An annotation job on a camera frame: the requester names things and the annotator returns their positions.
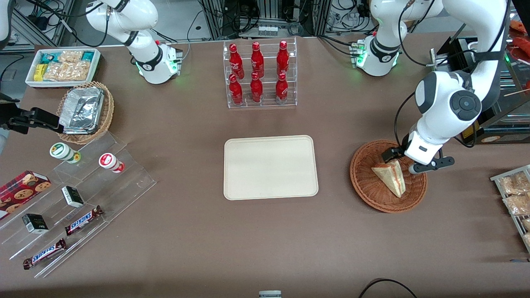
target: beige tray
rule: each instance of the beige tray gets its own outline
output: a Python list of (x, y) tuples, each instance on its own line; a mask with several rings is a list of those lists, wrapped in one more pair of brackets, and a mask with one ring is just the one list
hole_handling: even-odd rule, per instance
[(312, 197), (318, 191), (311, 137), (241, 138), (225, 143), (227, 199)]

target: white box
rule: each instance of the white box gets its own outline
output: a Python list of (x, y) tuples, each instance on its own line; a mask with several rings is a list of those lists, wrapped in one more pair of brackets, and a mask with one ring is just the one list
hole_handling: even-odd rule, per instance
[[(92, 61), (90, 62), (89, 74), (86, 76), (86, 80), (69, 81), (69, 82), (34, 81), (33, 75), (35, 74), (35, 69), (37, 68), (37, 65), (40, 64), (42, 57), (45, 54), (57, 53), (57, 52), (61, 52), (64, 50), (94, 52), (94, 56), (92, 57)], [(26, 76), (26, 84), (33, 88), (65, 88), (65, 87), (74, 87), (77, 85), (81, 85), (83, 83), (89, 83), (94, 78), (96, 69), (98, 67), (100, 56), (101, 56), (100, 52), (94, 48), (54, 48), (54, 49), (38, 50), (35, 53), (35, 57), (33, 58), (33, 62), (31, 63), (30, 70), (28, 71), (28, 75)]]

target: snickers bar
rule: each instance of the snickers bar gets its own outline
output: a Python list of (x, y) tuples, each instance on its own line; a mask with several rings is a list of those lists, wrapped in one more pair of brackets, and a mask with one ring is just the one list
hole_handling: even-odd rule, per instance
[(96, 208), (90, 210), (87, 214), (85, 214), (83, 217), (75, 221), (73, 224), (67, 226), (65, 228), (66, 235), (70, 236), (73, 233), (75, 233), (77, 230), (84, 227), (87, 223), (93, 221), (96, 217), (100, 216), (100, 214), (103, 213), (103, 210), (101, 210), (101, 207), (98, 205)]
[(38, 255), (33, 256), (33, 258), (28, 258), (24, 260), (24, 270), (30, 269), (38, 262), (51, 257), (53, 254), (61, 250), (66, 250), (66, 241), (63, 238), (61, 238), (59, 242), (55, 243), (54, 245), (41, 251)]

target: bottle on rack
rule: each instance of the bottle on rack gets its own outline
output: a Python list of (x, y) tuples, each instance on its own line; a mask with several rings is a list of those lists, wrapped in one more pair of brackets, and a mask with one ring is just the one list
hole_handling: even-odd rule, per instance
[(285, 80), (285, 73), (281, 72), (278, 75), (278, 81), (276, 82), (276, 102), (278, 104), (285, 104), (287, 102), (287, 88), (289, 85)]
[(287, 42), (280, 41), (280, 50), (276, 56), (276, 72), (280, 75), (281, 72), (287, 73), (289, 70), (289, 52), (287, 52)]
[(259, 77), (262, 78), (265, 76), (265, 65), (263, 60), (263, 53), (260, 50), (260, 43), (252, 43), (252, 57), (250, 57), (252, 62), (252, 71), (257, 72)]
[(240, 106), (243, 104), (243, 89), (241, 89), (241, 85), (237, 81), (237, 77), (235, 74), (230, 74), (228, 76), (228, 79), (230, 80), (230, 85), (228, 88), (230, 89), (230, 96), (232, 97), (232, 101), (236, 106)]
[(242, 80), (245, 77), (245, 71), (243, 70), (243, 59), (241, 55), (237, 52), (237, 46), (235, 44), (230, 44), (230, 68), (232, 73), (237, 76), (238, 80)]
[(250, 90), (252, 91), (252, 101), (261, 103), (263, 100), (263, 84), (261, 83), (258, 72), (252, 73), (252, 82), (250, 83)]

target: clear acrylic shelf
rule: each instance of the clear acrylic shelf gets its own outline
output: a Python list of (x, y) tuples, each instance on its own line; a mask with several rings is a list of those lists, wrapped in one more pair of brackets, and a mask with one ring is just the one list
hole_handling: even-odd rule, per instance
[[(285, 104), (278, 104), (276, 102), (276, 82), (278, 81), (278, 74), (276, 72), (276, 55), (280, 47), (280, 41), (285, 40), (287, 42), (287, 51), (289, 52), (289, 70), (286, 73), (286, 81), (289, 85), (287, 89), (287, 102)], [(225, 41), (223, 44), (223, 65), (225, 72), (225, 85), (226, 85), (226, 98), (229, 108), (281, 108), (281, 107), (293, 107), (298, 104), (298, 67), (297, 67), (297, 47), (296, 38), (284, 38), (284, 39), (259, 39), (260, 49), (263, 53), (264, 64), (265, 64), (265, 76), (261, 78), (263, 83), (263, 100), (261, 103), (255, 103), (252, 100), (252, 93), (250, 91), (250, 82), (252, 74), (252, 64), (250, 57), (252, 56), (252, 45), (247, 44), (247, 40), (231, 40)], [(228, 76), (232, 73), (230, 69), (230, 51), (228, 46), (230, 44), (237, 45), (237, 51), (243, 59), (243, 70), (245, 71), (245, 77), (239, 80), (243, 89), (243, 104), (241, 106), (234, 105), (232, 97), (230, 96)]]
[[(61, 238), (65, 239), (68, 247), (66, 251), (27, 270), (34, 277), (46, 277), (50, 274), (156, 184), (149, 173), (127, 152), (125, 144), (111, 133), (86, 144), (79, 152), (82, 155), (81, 161), (76, 164), (62, 162), (55, 167), (48, 174), (52, 187), (28, 202), (25, 208), (19, 208), (17, 214), (6, 218), (8, 221), (0, 227), (2, 249), (9, 253), (10, 260), (20, 263), (21, 270), (24, 259), (31, 258)], [(98, 159), (106, 152), (114, 154), (125, 164), (123, 172), (116, 174), (99, 166)], [(77, 188), (85, 202), (83, 207), (73, 208), (66, 204), (61, 192), (61, 188), (66, 185)], [(76, 233), (67, 236), (64, 228), (97, 205), (101, 206), (104, 213)], [(49, 231), (41, 235), (29, 233), (21, 219), (26, 213), (42, 215)]]

